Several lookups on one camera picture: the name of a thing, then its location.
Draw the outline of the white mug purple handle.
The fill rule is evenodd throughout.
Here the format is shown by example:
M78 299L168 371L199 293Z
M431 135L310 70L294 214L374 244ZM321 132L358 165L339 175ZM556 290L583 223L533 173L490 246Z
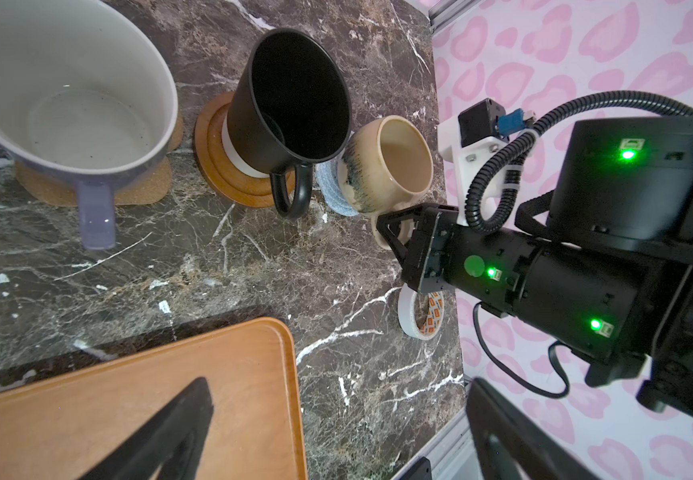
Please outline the white mug purple handle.
M166 157L166 61L102 1L0 1L0 146L74 190L85 248L116 243L116 192Z

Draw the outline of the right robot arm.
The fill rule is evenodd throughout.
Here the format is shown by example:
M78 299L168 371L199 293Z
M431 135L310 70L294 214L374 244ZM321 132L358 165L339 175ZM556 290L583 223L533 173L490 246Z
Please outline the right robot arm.
M480 234L454 206L380 216L419 293L458 289L589 364L588 386L637 377L637 398L693 418L693 117L578 122L557 187L513 229Z

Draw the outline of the black mug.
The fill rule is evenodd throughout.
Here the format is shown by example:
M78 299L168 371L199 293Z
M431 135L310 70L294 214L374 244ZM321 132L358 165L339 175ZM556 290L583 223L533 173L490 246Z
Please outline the black mug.
M222 146L244 175L270 180L278 214L308 211L314 168L344 150L352 104L340 68L304 32L278 28L254 48L222 126Z

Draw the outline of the beige ceramic mug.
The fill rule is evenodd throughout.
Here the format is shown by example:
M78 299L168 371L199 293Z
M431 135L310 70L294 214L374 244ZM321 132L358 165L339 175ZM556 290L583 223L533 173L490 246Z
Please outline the beige ceramic mug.
M378 232L378 217L410 207L430 190L432 152L408 119L390 115L357 131L338 160L340 192L356 212L367 216L376 244L390 245Z

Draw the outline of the brown wooden round coaster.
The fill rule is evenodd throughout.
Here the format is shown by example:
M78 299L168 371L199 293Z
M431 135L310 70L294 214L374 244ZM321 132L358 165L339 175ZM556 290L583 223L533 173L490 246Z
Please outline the brown wooden round coaster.
M194 149L206 182L226 198L252 208L274 206L272 176L288 194L296 191L296 156L264 122L248 89L210 100L196 120Z

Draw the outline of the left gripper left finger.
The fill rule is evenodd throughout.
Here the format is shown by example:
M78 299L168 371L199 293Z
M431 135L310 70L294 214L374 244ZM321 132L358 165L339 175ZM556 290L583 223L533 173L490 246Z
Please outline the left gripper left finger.
M208 380L196 378L84 479L194 479L214 414Z

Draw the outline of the masking tape roll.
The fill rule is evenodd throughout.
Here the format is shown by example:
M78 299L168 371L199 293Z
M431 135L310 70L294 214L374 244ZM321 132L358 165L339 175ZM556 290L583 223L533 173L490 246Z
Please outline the masking tape roll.
M440 292L428 295L427 314L421 320L417 319L416 301L418 293L410 286L402 286L398 299L398 318L402 330L410 337L429 341L437 336L442 328L445 317L445 300Z

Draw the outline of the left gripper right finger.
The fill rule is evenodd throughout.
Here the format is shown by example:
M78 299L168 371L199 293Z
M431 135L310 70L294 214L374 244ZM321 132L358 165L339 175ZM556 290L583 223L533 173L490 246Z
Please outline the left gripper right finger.
M596 477L483 378L471 383L466 414L485 479Z

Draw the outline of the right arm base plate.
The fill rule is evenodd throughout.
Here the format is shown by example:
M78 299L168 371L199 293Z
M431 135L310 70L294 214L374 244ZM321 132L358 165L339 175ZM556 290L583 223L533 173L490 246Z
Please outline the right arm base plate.
M402 474L397 476L398 480L432 480L432 465L426 457L420 457L416 462L408 467Z

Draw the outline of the orange rectangular tray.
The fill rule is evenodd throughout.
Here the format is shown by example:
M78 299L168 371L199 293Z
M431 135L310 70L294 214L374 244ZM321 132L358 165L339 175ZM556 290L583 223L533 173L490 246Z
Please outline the orange rectangular tray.
M0 393L0 479L79 478L198 378L198 478L306 478L294 340L258 318Z

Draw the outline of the grey knitted round coaster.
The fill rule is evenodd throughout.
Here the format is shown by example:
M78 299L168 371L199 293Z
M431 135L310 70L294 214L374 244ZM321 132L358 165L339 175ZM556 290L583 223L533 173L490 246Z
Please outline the grey knitted round coaster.
M316 166L316 180L318 180L320 191L324 195L324 202L336 214L344 217L359 215L359 212L350 206L350 203L342 195L342 190L340 190L340 184L338 184L338 158L319 163Z

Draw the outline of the cork paw-shaped coaster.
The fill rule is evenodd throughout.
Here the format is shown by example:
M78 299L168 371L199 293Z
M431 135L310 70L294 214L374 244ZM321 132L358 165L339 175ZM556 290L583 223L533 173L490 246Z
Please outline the cork paw-shaped coaster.
M176 126L166 146L166 155L182 144L182 138L184 116L178 112ZM36 200L56 207L78 208L78 183L69 177L51 176L46 170L20 160L14 162L14 174L18 183ZM164 156L159 162L143 165L140 170L133 169L118 175L81 175L78 179L110 182L116 206L148 205L162 200L170 190L172 166L168 156Z

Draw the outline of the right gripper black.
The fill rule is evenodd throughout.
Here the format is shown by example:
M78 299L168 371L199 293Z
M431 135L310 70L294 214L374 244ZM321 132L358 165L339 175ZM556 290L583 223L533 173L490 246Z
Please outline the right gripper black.
M496 316L516 316L539 242L508 229L481 235L457 217L457 208L422 203L380 215L377 230L412 290L458 289Z

